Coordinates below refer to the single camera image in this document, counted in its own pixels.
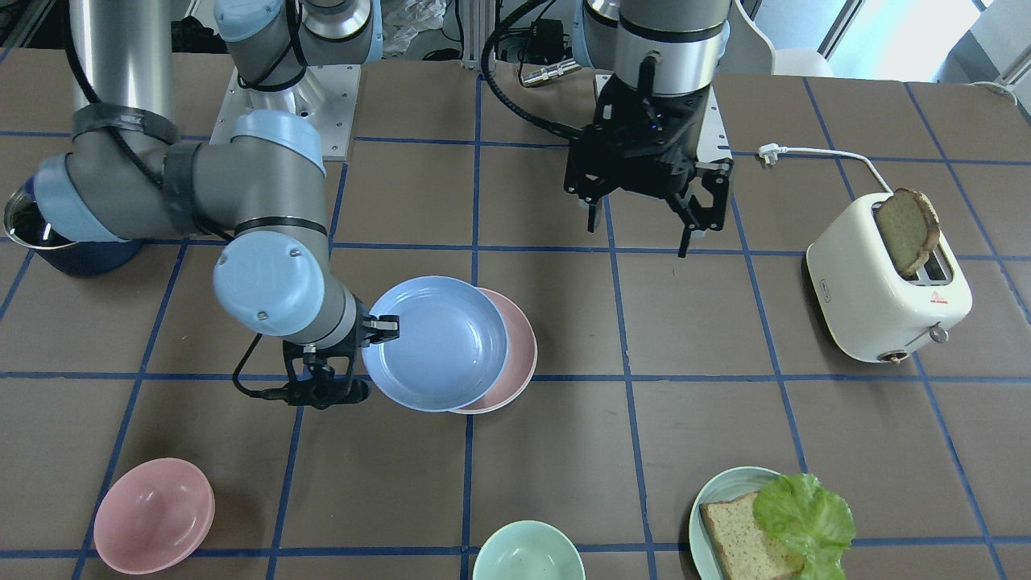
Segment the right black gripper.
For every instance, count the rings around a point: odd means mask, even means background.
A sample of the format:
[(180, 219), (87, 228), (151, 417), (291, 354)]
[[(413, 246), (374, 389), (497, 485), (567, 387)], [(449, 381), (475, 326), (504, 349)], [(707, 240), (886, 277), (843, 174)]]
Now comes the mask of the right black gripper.
[(327, 348), (300, 346), (284, 341), (284, 365), (288, 381), (281, 399), (294, 407), (325, 410), (331, 405), (360, 404), (371, 395), (371, 382), (357, 378), (358, 352), (368, 346), (393, 341), (400, 335), (400, 317), (393, 313), (371, 315), (361, 311), (341, 342)]

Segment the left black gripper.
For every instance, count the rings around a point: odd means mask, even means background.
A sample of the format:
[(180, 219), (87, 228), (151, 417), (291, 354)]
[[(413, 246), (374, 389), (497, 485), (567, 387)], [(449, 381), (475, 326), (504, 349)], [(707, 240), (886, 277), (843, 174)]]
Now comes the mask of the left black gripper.
[(658, 52), (648, 52), (631, 68), (634, 86), (618, 74), (609, 78), (600, 105), (611, 106), (612, 118), (604, 120), (597, 104), (593, 122), (570, 142), (564, 189), (588, 209), (590, 234), (598, 227), (602, 199), (618, 189), (666, 202), (684, 225), (684, 259), (694, 234), (724, 228), (733, 161), (698, 161), (695, 147), (710, 91), (661, 96), (662, 63)]

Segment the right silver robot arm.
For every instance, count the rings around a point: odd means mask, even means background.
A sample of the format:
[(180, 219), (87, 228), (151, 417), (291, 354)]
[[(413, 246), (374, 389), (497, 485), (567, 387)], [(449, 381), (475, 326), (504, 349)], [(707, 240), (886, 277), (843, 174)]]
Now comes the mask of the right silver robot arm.
[(256, 338), (282, 341), (288, 381), (251, 399), (324, 408), (357, 404), (371, 385), (354, 374), (362, 346), (400, 334), (331, 271), (321, 137), (309, 120), (253, 109), (228, 143), (187, 143), (173, 120), (171, 30), (165, 1), (63, 1), (64, 54), (82, 103), (71, 153), (42, 161), (16, 192), (42, 235), (99, 250), (161, 235), (217, 235), (222, 308)]

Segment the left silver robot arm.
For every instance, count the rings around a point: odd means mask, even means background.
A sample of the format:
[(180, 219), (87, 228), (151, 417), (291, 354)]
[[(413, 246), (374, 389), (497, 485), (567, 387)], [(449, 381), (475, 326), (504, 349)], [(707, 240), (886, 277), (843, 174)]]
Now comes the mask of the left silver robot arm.
[(622, 189), (666, 202), (681, 220), (677, 253), (724, 227), (732, 158), (703, 151), (711, 86), (729, 32), (728, 1), (585, 1), (598, 67), (611, 74), (592, 121), (571, 139), (564, 187), (588, 209)]

